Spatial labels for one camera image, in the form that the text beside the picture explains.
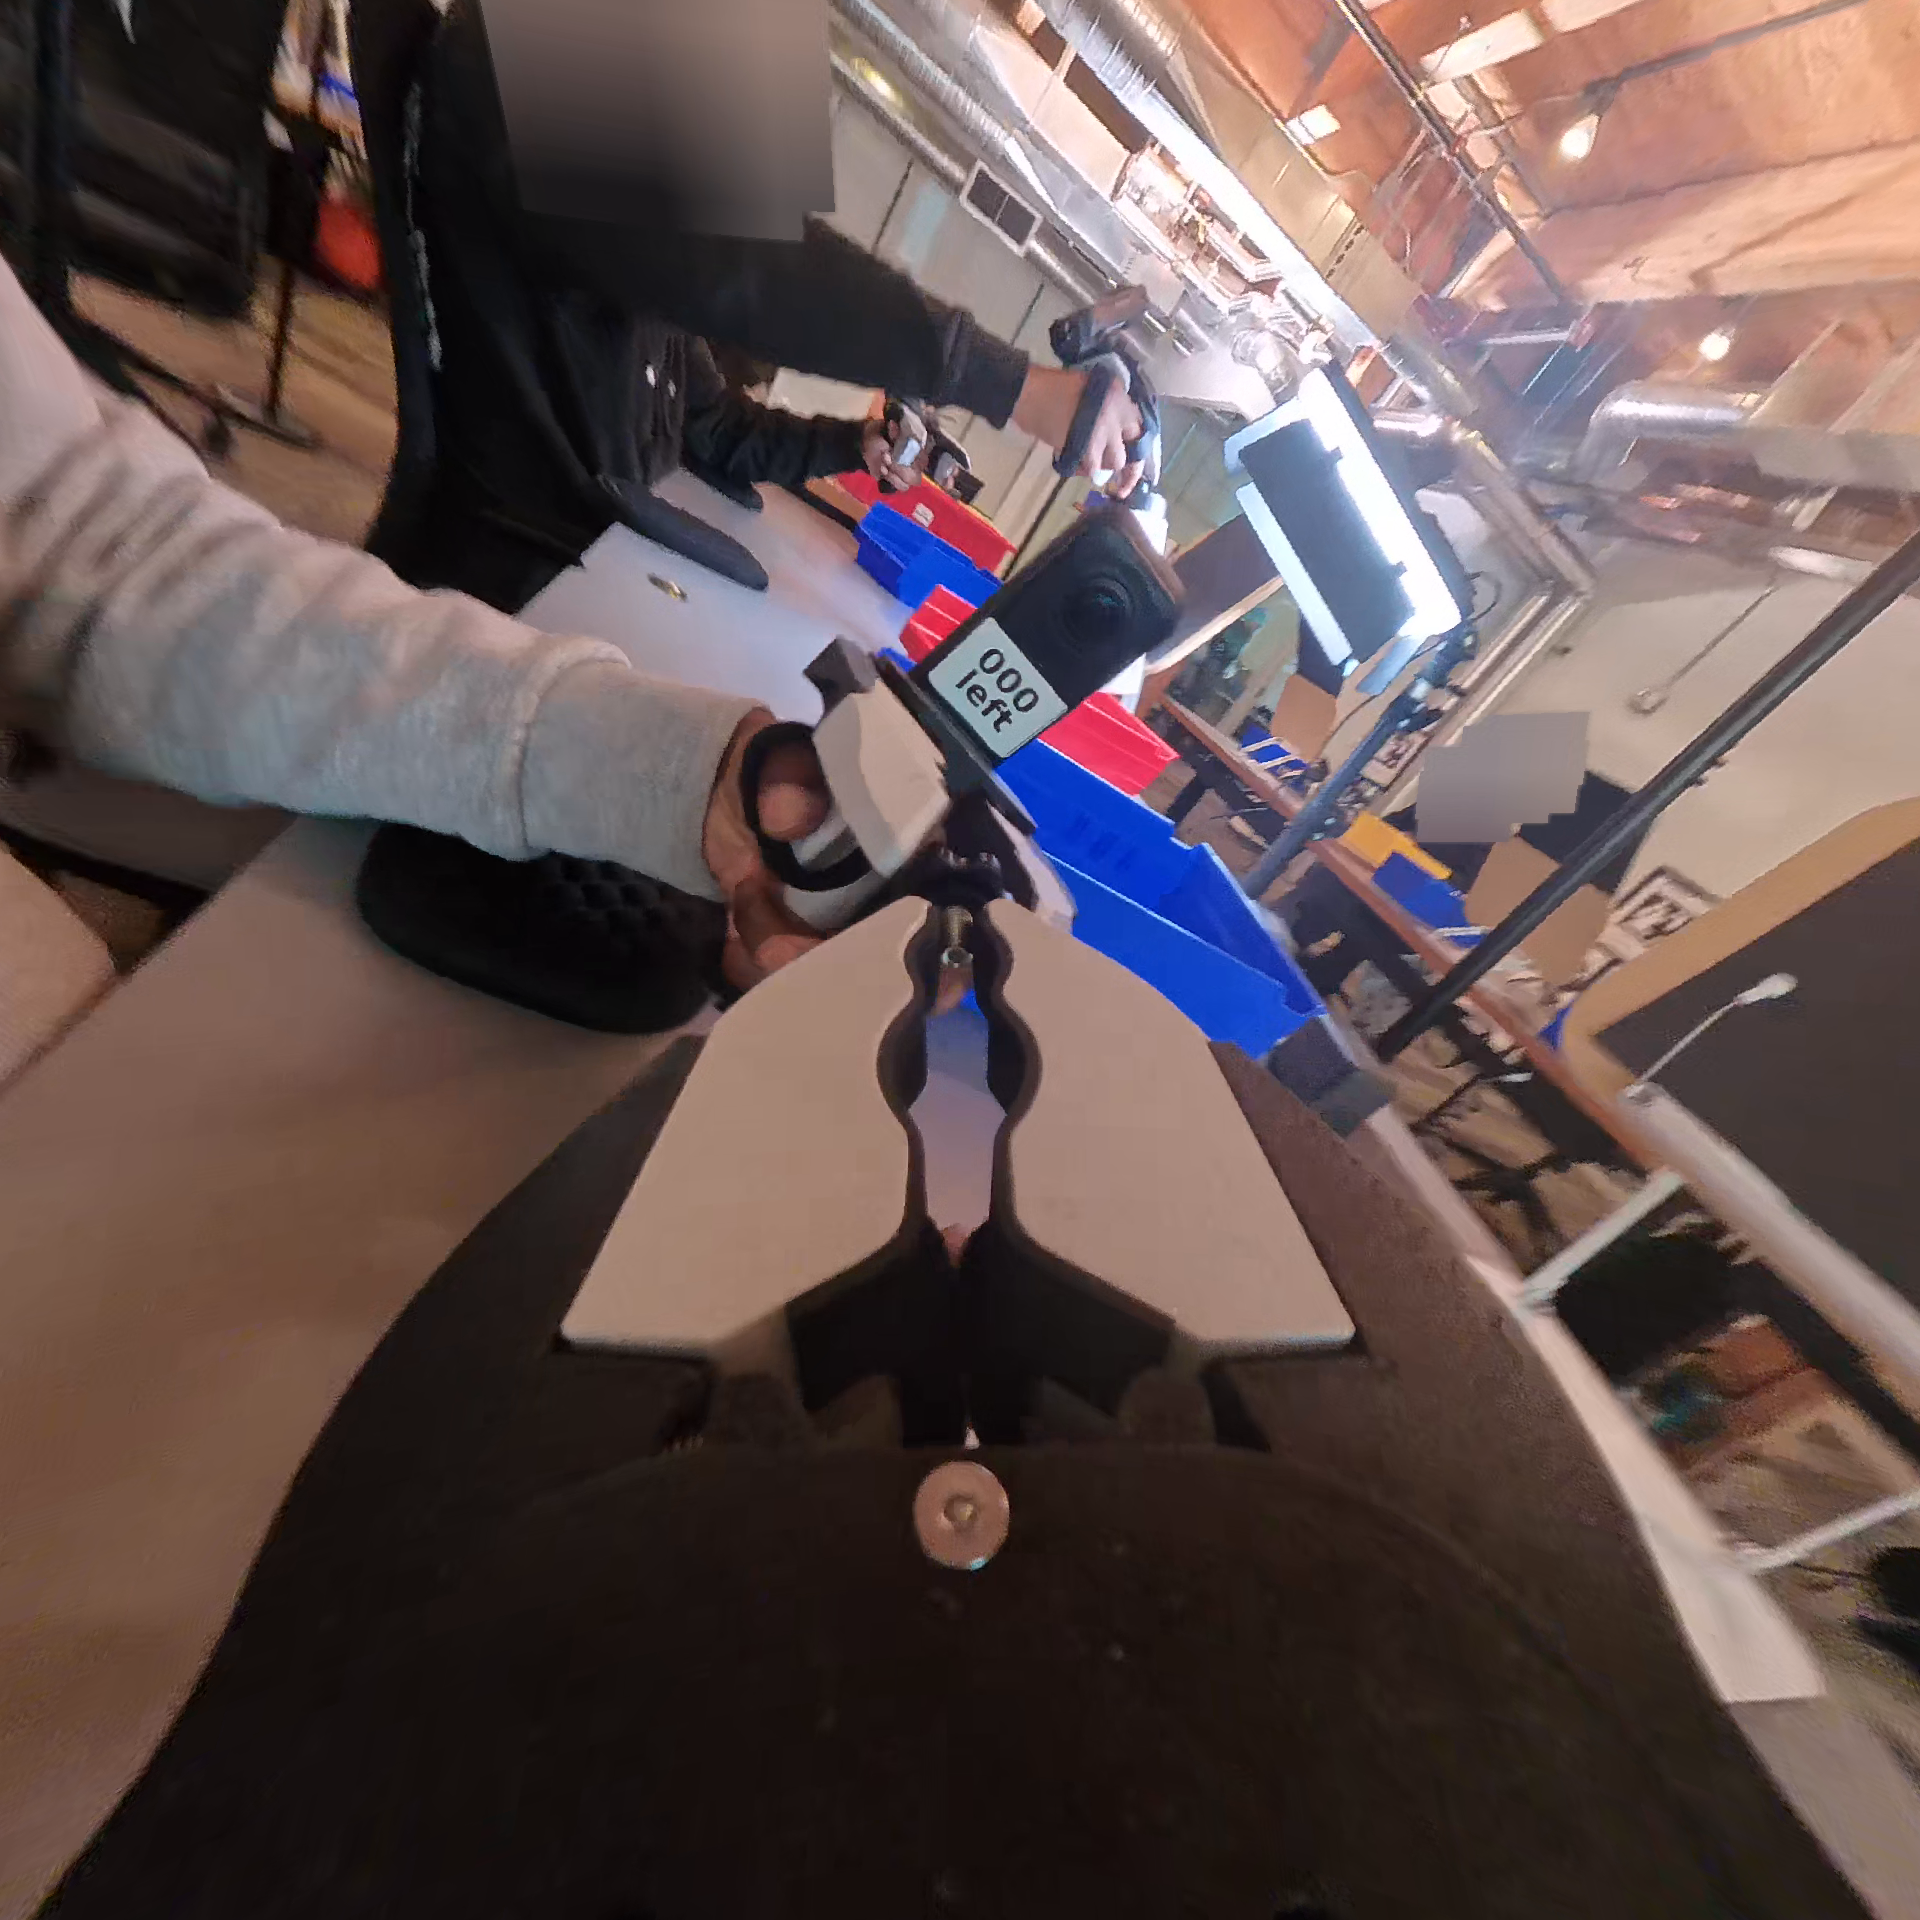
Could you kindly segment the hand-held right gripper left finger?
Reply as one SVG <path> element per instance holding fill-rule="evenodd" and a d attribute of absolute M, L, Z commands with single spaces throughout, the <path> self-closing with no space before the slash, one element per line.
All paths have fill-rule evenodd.
<path fill-rule="evenodd" d="M 560 1322 L 571 1348 L 742 1352 L 923 1221 L 942 951 L 942 913 L 895 901 L 718 1020 Z"/>

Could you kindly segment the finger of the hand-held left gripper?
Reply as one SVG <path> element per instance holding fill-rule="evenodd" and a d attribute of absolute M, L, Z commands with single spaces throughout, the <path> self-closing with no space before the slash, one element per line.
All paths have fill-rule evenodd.
<path fill-rule="evenodd" d="M 832 808 L 879 880 L 944 824 L 944 754 L 893 693 L 850 693 L 822 712 L 818 764 Z"/>

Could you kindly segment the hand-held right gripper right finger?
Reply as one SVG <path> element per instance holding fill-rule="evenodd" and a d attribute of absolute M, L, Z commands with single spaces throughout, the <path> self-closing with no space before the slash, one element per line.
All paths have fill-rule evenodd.
<path fill-rule="evenodd" d="M 1354 1338 L 1203 1030 L 1017 903 L 977 930 L 975 1002 L 1003 1119 L 992 1208 L 1015 1247 L 1146 1310 L 1189 1352 Z"/>

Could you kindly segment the person's left forearm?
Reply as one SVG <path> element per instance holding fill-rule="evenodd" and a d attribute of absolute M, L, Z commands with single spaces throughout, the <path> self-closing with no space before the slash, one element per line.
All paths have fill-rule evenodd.
<path fill-rule="evenodd" d="M 5 734 L 215 804 L 607 858 L 721 898 L 739 698 L 283 525 L 106 393 L 2 277 Z"/>

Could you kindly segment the grey desk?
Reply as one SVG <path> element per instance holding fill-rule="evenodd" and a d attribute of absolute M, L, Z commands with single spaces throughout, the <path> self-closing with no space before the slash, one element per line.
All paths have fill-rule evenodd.
<path fill-rule="evenodd" d="M 744 1350 L 560 1322 L 706 1036 L 182 951 L 5 1096 L 5 1914 L 1846 1914 L 1449 1237 L 1211 1045 L 1349 1308 L 1191 1352 L 927 1207 Z"/>

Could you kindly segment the red plastic bin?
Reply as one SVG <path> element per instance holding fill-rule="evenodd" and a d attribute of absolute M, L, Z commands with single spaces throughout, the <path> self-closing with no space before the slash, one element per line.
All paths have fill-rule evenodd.
<path fill-rule="evenodd" d="M 926 661 L 975 607 L 949 586 L 935 584 L 906 615 L 893 645 L 879 655 L 901 669 Z M 1105 689 L 1088 694 L 1079 706 L 1040 736 L 1057 754 L 1079 764 L 1120 793 L 1139 798 L 1158 782 L 1177 751 L 1120 698 Z"/>
<path fill-rule="evenodd" d="M 931 485 L 913 485 L 910 492 L 881 494 L 867 472 L 845 471 L 806 481 L 806 492 L 816 498 L 816 503 L 838 512 L 841 519 L 851 520 L 855 527 L 875 500 L 883 500 L 918 525 L 957 546 L 973 564 L 992 572 L 995 577 L 1003 576 L 1015 556 L 1015 541 L 1005 537 L 985 514 L 975 512 L 966 503 L 959 503 L 946 492 L 935 488 Z"/>

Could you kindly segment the grey power adapter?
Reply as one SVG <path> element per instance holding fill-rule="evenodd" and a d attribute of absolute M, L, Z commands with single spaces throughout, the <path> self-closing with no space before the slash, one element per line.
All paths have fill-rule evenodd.
<path fill-rule="evenodd" d="M 1342 1138 L 1389 1109 L 1394 1096 L 1374 1052 L 1328 1013 L 1277 1040 L 1263 1055 L 1263 1070 Z"/>

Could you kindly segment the studio light panel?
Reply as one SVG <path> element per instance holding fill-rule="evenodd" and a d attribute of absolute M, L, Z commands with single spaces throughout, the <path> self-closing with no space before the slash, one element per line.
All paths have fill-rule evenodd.
<path fill-rule="evenodd" d="M 1295 606 L 1302 665 L 1328 688 L 1377 689 L 1471 629 L 1470 572 L 1337 367 L 1307 370 L 1224 439 L 1223 461 Z"/>

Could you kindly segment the blue plastic bin with tag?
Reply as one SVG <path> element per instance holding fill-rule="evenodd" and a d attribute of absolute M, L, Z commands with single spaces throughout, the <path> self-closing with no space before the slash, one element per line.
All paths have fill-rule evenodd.
<path fill-rule="evenodd" d="M 1214 1042 L 1262 1061 L 1323 1013 L 1305 974 L 1208 848 L 1031 726 L 1065 709 L 994 624 L 912 680 L 1021 801 L 1071 896 L 1071 935 L 1154 988 Z"/>

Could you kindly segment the black light stand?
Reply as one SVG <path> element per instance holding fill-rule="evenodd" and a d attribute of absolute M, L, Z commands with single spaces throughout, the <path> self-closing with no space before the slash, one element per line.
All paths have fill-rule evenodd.
<path fill-rule="evenodd" d="M 1247 901 L 1263 901 L 1265 890 L 1286 869 L 1307 854 L 1319 840 L 1338 832 L 1342 808 L 1366 777 L 1366 767 L 1398 736 L 1416 734 L 1432 725 L 1438 693 L 1450 685 L 1453 671 L 1477 657 L 1481 624 L 1504 598 L 1504 589 L 1489 572 L 1470 574 L 1471 604 L 1459 624 L 1441 638 L 1424 641 L 1407 663 L 1407 676 L 1391 694 L 1377 694 L 1374 725 L 1358 744 L 1319 782 L 1309 798 L 1288 818 L 1279 837 L 1259 854 L 1239 886 Z"/>

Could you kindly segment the black wrist rest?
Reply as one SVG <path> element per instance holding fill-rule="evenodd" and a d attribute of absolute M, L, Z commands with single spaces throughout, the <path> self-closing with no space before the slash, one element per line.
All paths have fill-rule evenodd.
<path fill-rule="evenodd" d="M 601 474 L 598 488 L 607 500 L 613 520 L 635 537 L 750 592 L 768 592 L 766 567 L 729 533 L 697 519 L 639 481 Z"/>
<path fill-rule="evenodd" d="M 592 1032 L 651 1037 L 730 994 L 725 906 L 614 862 L 506 858 L 383 822 L 352 898 L 414 966 Z"/>

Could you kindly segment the black stand pole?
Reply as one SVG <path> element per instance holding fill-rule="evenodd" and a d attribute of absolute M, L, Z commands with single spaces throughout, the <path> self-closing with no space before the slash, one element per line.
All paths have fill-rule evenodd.
<path fill-rule="evenodd" d="M 1639 839 L 1672 801 L 1701 785 L 1729 751 L 1769 719 L 1824 665 L 1837 657 L 1893 604 L 1918 584 L 1918 535 L 1901 541 L 1854 589 L 1848 589 L 1760 680 L 1746 688 L 1704 729 L 1672 754 L 1651 778 L 1597 828 L 1568 862 L 1535 884 L 1495 924 L 1473 949 L 1387 1026 L 1375 1042 L 1381 1061 L 1397 1061 L 1416 1037 L 1438 1026 L 1441 1015 L 1479 988 L 1528 932 L 1587 884 L 1614 854 Z"/>

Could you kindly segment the white board stand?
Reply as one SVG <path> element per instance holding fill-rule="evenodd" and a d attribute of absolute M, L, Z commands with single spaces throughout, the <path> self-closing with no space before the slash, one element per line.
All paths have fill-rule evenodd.
<path fill-rule="evenodd" d="M 1600 1103 L 1650 1162 L 1640 1188 L 1520 1286 L 1523 1311 L 1554 1311 L 1575 1274 L 1671 1201 L 1688 1199 L 1731 1233 L 1861 1356 L 1878 1391 L 1915 1420 L 1915 1310 L 1790 1199 L 1746 1153 L 1662 1088 L 1663 1072 L 1720 1021 L 1795 990 L 1790 970 L 1742 985 Z"/>

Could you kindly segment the wall vent grille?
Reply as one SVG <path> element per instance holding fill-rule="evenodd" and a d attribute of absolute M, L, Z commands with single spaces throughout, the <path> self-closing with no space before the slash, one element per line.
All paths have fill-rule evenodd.
<path fill-rule="evenodd" d="M 975 224 L 994 233 L 1017 256 L 1023 256 L 1032 247 L 1045 226 L 1041 214 L 983 159 L 971 161 L 957 189 L 957 204 Z"/>

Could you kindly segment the silver ceiling duct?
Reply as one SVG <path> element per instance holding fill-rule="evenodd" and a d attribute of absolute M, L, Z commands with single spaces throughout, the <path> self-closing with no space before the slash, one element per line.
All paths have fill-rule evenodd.
<path fill-rule="evenodd" d="M 834 5 L 1045 229 L 1163 329 L 1342 356 L 1362 318 L 1219 152 L 1177 48 L 1129 5 Z"/>

